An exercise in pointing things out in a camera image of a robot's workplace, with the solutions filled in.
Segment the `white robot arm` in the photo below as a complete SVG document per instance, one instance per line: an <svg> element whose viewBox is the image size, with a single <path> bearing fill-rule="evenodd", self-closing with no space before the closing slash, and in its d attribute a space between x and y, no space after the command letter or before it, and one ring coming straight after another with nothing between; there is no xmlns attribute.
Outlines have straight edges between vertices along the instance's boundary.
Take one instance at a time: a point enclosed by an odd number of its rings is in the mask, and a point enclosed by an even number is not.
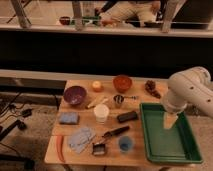
<svg viewBox="0 0 213 171"><path fill-rule="evenodd" d="M204 67L193 67L172 74L168 81L168 91L161 98L165 113L163 127L170 129L188 103L196 106L213 118L213 90L209 88L211 75Z"/></svg>

